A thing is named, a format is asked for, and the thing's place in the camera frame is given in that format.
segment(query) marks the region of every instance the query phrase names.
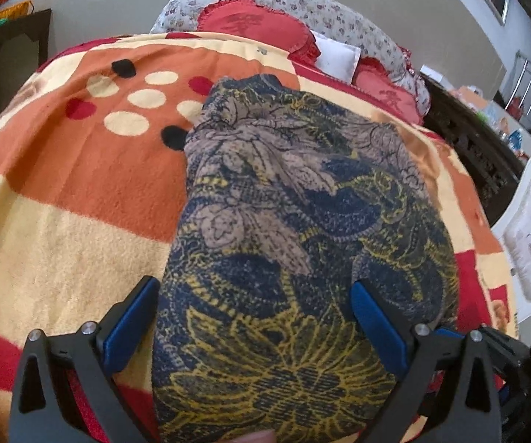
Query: red dot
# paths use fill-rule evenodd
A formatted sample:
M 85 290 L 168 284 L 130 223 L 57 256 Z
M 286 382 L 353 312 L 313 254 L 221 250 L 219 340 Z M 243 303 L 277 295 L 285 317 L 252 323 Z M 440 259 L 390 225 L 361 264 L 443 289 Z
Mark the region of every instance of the red dot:
M 212 88 L 213 82 L 211 82 L 205 76 L 194 76 L 190 79 L 190 81 L 187 82 L 187 84 L 196 93 L 207 97 L 208 93 L 210 93 L 210 89 Z
M 97 107 L 91 102 L 79 98 L 71 98 L 66 103 L 65 115 L 71 120 L 83 120 L 95 113 Z

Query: bed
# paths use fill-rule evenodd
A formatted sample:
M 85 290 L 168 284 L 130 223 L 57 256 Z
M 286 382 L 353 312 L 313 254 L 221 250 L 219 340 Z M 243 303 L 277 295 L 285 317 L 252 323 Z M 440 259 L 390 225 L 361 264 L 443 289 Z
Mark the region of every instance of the bed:
M 90 42 L 40 67 L 0 115 L 0 441 L 27 333 L 98 321 L 142 275 L 164 274 L 186 203 L 186 134 L 215 82 L 258 73 L 396 129 L 455 252 L 458 329 L 485 323 L 517 336 L 508 264 L 471 178 L 439 136 L 404 121 L 390 99 L 231 35 Z M 158 437 L 151 351 L 149 333 L 115 380 Z M 104 441 L 86 405 L 81 411 Z

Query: blue gripper pad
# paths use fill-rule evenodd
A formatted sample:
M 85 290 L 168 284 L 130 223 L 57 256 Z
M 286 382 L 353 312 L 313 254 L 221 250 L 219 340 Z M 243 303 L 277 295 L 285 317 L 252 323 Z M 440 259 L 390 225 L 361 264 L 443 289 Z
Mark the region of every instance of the blue gripper pad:
M 100 336 L 106 333 L 104 330 L 109 330 L 100 342 L 105 374 L 111 375 L 126 368 L 157 313 L 159 286 L 156 278 L 144 277 L 126 300 L 111 307 L 102 319 Z
M 354 283 L 351 290 L 352 310 L 366 337 L 372 343 L 386 371 L 403 379 L 409 370 L 405 342 L 390 324 L 370 293 Z

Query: screw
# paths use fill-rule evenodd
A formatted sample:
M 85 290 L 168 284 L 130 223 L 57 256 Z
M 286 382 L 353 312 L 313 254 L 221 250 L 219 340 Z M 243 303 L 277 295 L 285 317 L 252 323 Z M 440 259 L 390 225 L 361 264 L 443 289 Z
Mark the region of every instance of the screw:
M 41 336 L 42 336 L 42 330 L 31 330 L 30 334 L 28 334 L 27 336 L 27 339 L 30 341 L 36 341 Z
M 420 337 L 426 337 L 431 332 L 429 326 L 427 326 L 425 323 L 418 323 L 415 325 L 415 333 L 417 333 Z
M 95 328 L 97 328 L 95 321 L 86 321 L 81 325 L 81 333 L 83 335 L 90 335 L 95 331 Z
M 479 341 L 483 340 L 483 335 L 479 330 L 473 330 L 470 332 L 470 339 L 475 343 L 478 343 Z

